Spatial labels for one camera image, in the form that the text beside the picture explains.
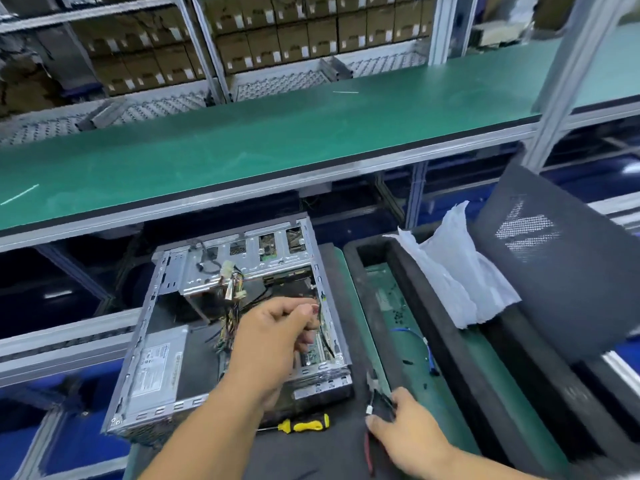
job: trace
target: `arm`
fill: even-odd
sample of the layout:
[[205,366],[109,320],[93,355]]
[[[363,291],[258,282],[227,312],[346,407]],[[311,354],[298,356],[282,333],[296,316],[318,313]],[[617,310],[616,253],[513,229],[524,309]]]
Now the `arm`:
[[192,412],[141,480],[239,479],[265,408],[317,328],[315,300],[273,298],[240,320],[228,372]]
[[393,392],[396,420],[372,415],[367,427],[405,473],[423,480],[532,480],[501,463],[459,450],[449,444],[438,423],[405,389]]

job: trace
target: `screwdriver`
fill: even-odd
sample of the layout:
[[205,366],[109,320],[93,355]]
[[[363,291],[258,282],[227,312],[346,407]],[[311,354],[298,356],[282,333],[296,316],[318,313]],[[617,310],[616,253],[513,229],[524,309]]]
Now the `screwdriver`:
[[258,431],[270,431],[277,429],[289,433],[301,433],[302,431],[322,431],[329,428],[329,415],[322,414],[308,418],[306,421],[292,422],[291,419],[285,419],[277,426],[270,428],[260,428]]

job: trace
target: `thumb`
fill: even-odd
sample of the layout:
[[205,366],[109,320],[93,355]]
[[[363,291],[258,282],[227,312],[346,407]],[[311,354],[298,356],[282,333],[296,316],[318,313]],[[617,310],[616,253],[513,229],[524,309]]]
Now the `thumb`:
[[375,414],[367,416],[364,421],[367,423],[367,428],[383,445],[389,438],[392,424],[384,419],[376,416]]
[[309,303],[298,305],[284,320],[278,323],[287,339],[293,344],[305,327],[313,322],[314,308]]

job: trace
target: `open computer chassis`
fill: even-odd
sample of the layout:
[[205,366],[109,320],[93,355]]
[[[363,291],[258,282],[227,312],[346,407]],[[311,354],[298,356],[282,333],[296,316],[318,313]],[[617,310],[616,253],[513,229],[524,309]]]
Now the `open computer chassis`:
[[306,214],[159,248],[103,432],[160,447],[224,375],[234,326],[271,296],[309,296],[321,329],[262,424],[353,393],[351,360]]

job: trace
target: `person's right hand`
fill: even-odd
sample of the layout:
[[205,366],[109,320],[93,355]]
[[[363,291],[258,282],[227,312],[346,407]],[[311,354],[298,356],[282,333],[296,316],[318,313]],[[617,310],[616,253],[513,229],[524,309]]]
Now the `person's right hand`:
[[396,467],[412,477],[434,479],[448,468],[456,449],[449,444],[431,413],[404,387],[391,399],[397,405],[396,420],[389,423],[367,416],[367,427],[387,450]]

